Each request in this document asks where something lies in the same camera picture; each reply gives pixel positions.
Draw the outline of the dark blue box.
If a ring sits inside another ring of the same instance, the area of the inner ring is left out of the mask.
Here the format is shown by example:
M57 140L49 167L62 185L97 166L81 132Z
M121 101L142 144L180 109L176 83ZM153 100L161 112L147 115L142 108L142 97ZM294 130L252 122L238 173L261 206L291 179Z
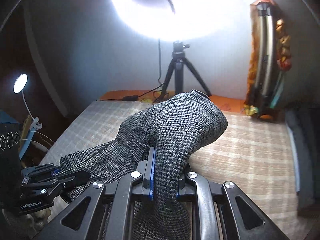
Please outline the dark blue box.
M20 124L5 111L1 111L1 193L15 189L21 174L18 143Z

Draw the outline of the plaid beige bed sheet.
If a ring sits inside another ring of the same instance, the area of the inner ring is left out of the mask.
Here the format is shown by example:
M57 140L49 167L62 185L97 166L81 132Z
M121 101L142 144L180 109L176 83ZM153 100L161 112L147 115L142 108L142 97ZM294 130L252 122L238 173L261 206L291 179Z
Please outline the plaid beige bed sheet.
M113 140L121 122L148 108L143 102L95 101L57 139L43 163ZM314 220L297 215L295 171L286 126L226 113L228 127L191 158L191 167L209 180L230 180L290 239L305 239Z

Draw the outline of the orange patterned cloth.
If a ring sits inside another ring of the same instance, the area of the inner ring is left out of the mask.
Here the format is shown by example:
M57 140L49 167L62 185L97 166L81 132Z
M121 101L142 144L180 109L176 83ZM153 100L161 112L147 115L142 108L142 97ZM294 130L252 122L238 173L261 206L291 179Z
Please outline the orange patterned cloth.
M258 2L269 2L274 6L275 9L275 19L276 19L276 70L281 70L285 73L288 72L291 67L291 50L290 50L290 40L291 36L286 31L286 24L284 19L281 17L282 13L277 4L273 0L256 0L250 5L250 17L251 17L251 35L252 35L252 50L251 58L249 61L249 69L247 76L247 92L244 101L244 113L247 116L256 117L258 119L271 119L277 116L276 107L274 109L269 109L263 114L258 113L257 107L254 107L252 103L249 102L249 94L251 92L251 86L254 84L255 76L257 72L258 64L258 49L259 49L259 37L258 37L258 11L255 8Z

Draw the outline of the folded silver tripod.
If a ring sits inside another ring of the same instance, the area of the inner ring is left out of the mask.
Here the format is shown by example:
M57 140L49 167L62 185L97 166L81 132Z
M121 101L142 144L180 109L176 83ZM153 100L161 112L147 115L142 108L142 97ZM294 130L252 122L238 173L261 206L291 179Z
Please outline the folded silver tripod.
M274 6L258 2L258 64L249 102L263 114L274 109L284 88L284 72L276 70L276 19Z

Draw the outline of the grey houndstooth pants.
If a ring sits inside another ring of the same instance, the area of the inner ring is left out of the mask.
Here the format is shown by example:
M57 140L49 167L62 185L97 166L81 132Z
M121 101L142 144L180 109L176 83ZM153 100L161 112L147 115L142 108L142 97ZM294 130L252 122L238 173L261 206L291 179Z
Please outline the grey houndstooth pants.
M112 183L155 148L154 198L135 204L132 238L189 239L189 212L176 199L179 177L190 155L216 141L227 126L220 109L192 90L127 117L114 140L65 155L60 167L64 173L87 171L89 183Z

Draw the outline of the black mini tripod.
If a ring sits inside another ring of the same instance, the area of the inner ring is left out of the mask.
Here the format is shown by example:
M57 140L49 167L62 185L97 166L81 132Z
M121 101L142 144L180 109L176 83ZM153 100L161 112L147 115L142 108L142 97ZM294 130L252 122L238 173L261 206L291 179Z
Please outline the black mini tripod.
M211 91L204 82L203 78L200 76L198 71L195 69L194 65L187 59L185 55L185 49L190 48L189 44L184 44L183 42L176 41L173 43L173 52L172 60L168 66L168 70L162 85L162 90L159 98L155 102L160 102L164 99L165 94L167 93L167 88L172 78L172 75L175 74L175 94L181 94L183 92L184 84L184 67L187 67L190 72L193 74L195 79L201 85L203 90L208 96L212 96Z

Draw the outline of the white clip desk lamp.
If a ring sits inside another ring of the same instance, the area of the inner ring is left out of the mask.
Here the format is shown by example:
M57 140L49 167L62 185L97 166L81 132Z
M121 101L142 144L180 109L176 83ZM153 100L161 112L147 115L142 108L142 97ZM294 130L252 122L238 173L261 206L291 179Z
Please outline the white clip desk lamp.
M13 87L13 92L15 94L21 94L24 106L28 112L28 115L22 124L20 138L18 140L18 144L19 144L18 151L19 151L20 159L22 159L22 157L25 155L31 143L34 144L36 147L38 147L41 151L48 152L47 146L44 146L40 142L33 139L35 134L38 134L40 136L45 136L45 135L39 132L39 130L42 128L42 124L40 123L40 120L38 117L33 117L28 107L28 104L26 102L25 95L24 95L24 88L27 82L28 82L27 74L20 74L15 80L14 87Z

